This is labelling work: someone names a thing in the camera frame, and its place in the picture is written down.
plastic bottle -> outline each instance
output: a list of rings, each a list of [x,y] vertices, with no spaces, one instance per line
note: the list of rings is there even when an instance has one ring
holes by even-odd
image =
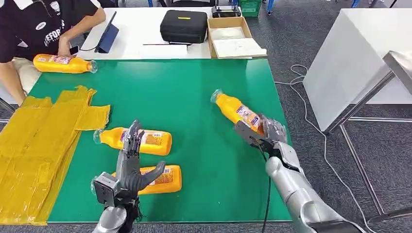
[[[93,138],[96,143],[105,143],[115,149],[123,149],[124,139],[129,129],[123,127],[111,130],[96,130]],[[168,132],[144,130],[140,144],[141,153],[168,155],[172,147],[172,135]]]
[[[142,167],[140,172],[145,174],[155,167]],[[182,171],[178,165],[166,165],[163,174],[150,183],[145,189],[138,192],[139,195],[156,193],[173,193],[182,189]]]
[[[222,90],[217,89],[212,94],[210,101],[216,103],[223,115],[233,123],[236,124],[241,120],[253,131],[264,135],[260,117],[237,98],[225,95]]]
[[[33,59],[34,66],[41,72],[59,72],[80,74],[84,72],[97,72],[95,61],[85,61],[79,57],[61,57],[39,54]]]

green tabletop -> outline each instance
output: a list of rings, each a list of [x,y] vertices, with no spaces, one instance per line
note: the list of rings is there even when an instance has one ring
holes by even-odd
[[[44,73],[30,92],[56,100],[62,90],[97,90],[91,105],[111,105],[108,129],[138,118],[145,129],[172,134],[168,156],[141,154],[141,166],[160,160],[182,169],[182,190],[142,195],[143,221],[226,222],[264,219],[267,175],[259,150],[210,102],[218,88],[257,113],[286,124],[266,59],[99,61],[96,74]],[[103,207],[90,182],[114,172],[118,151],[82,132],[48,222],[98,221]],[[268,220],[290,220],[272,186]]]

person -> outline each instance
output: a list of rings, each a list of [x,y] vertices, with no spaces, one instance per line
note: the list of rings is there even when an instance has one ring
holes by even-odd
[[[98,0],[0,0],[0,79],[17,104],[41,74],[37,54],[71,56],[70,40],[105,19]]]

white cable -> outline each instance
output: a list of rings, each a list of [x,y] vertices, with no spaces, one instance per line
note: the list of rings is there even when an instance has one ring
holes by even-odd
[[[325,138],[325,142],[324,142],[324,159],[325,159],[326,163],[327,163],[327,164],[329,165],[329,167],[333,170],[333,172],[335,173],[336,177],[338,177],[339,181],[340,181],[340,182],[347,188],[347,190],[349,191],[350,195],[352,196],[353,200],[355,201],[355,204],[358,206],[358,209],[359,209],[360,213],[362,214],[363,222],[364,222],[366,228],[367,228],[370,232],[376,233],[375,231],[373,231],[372,229],[369,228],[368,223],[366,222],[365,214],[363,213],[361,206],[359,205],[358,201],[356,200],[355,195],[353,195],[352,190],[349,188],[348,185],[345,184],[345,182],[343,182],[343,180],[341,179],[341,177],[339,176],[339,174],[336,172],[336,170],[332,167],[332,165],[329,163],[329,161],[328,161],[327,158],[326,158],[326,141],[327,141],[326,135],[325,135],[320,129],[318,129],[312,122],[310,122],[310,121],[308,120],[308,109],[307,109],[307,107],[306,107],[306,101],[305,101],[305,100],[303,99],[303,97],[299,94],[299,92],[297,92],[296,89],[293,87],[293,85],[295,85],[295,84],[297,84],[297,83],[302,83],[302,81],[299,81],[299,82],[293,82],[293,81],[295,81],[296,79],[299,79],[299,78],[304,78],[305,75],[302,75],[301,73],[293,70],[294,67],[302,67],[302,68],[304,68],[305,71],[306,71],[306,72],[305,72],[305,75],[306,75],[306,73],[308,72],[308,68],[307,68],[306,66],[296,64],[296,65],[291,66],[291,71],[292,71],[293,73],[299,75],[299,77],[294,78],[294,79],[293,79],[292,81],[290,81],[289,83],[282,83],[282,82],[275,82],[275,83],[276,83],[276,84],[289,85],[289,86],[292,88],[292,90],[295,91],[295,92],[298,94],[298,96],[300,97],[300,99],[303,101],[303,104],[305,105],[305,121],[306,121],[307,123],[309,123],[312,127],[314,127],[314,128]]]

robotic hand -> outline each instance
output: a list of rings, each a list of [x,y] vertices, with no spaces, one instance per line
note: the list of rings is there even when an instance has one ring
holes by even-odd
[[[159,177],[166,163],[161,161],[156,168],[144,175],[140,172],[139,149],[144,131],[139,133],[136,119],[129,128],[123,149],[119,151],[116,177],[103,172],[93,181],[97,201],[104,204],[104,211],[93,233],[130,233],[133,222],[142,216],[137,192]]]
[[[298,233],[366,233],[336,213],[318,196],[299,164],[295,150],[286,144],[286,132],[277,121],[261,116],[264,136],[239,121],[236,132],[252,147],[268,153],[266,173],[287,206]]]

